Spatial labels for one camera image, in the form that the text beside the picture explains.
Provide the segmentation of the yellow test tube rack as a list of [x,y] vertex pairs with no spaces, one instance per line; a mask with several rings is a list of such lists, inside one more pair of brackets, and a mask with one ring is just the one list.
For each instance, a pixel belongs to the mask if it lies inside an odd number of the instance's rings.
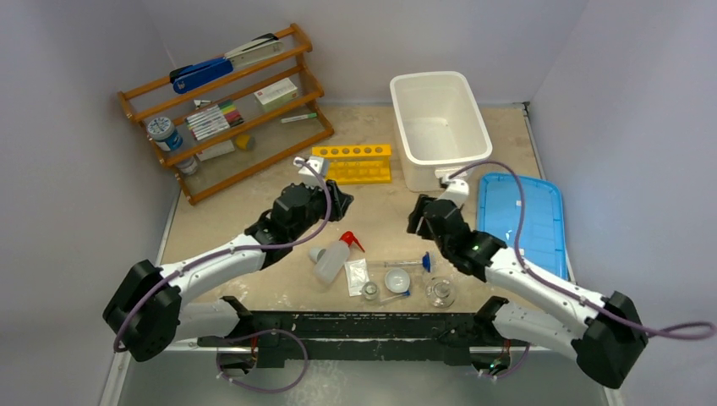
[[329,162],[329,179],[337,184],[389,184],[392,181],[392,149],[378,145],[318,145],[313,156]]

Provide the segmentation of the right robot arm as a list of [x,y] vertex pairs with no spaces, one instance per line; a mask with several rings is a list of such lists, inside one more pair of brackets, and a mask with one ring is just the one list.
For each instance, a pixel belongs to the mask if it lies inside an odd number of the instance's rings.
[[593,381],[618,389],[649,342],[638,330],[642,321],[628,296],[618,291],[604,296],[533,265],[501,239],[471,229],[450,200],[420,195],[407,231],[434,241],[459,272],[535,305],[525,310],[490,298],[474,323],[483,343],[505,338],[549,348],[575,361]]

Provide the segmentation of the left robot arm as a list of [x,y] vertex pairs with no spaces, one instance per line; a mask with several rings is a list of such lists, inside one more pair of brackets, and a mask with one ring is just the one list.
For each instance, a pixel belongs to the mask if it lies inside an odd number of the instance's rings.
[[113,348],[143,362],[176,341],[221,337],[232,346],[249,341],[251,313],[233,296],[199,303],[202,294],[236,277],[274,265],[308,241],[316,223],[342,220],[353,196],[335,181],[324,187],[290,184],[257,222],[229,242],[183,261],[134,264],[102,313],[115,332]]

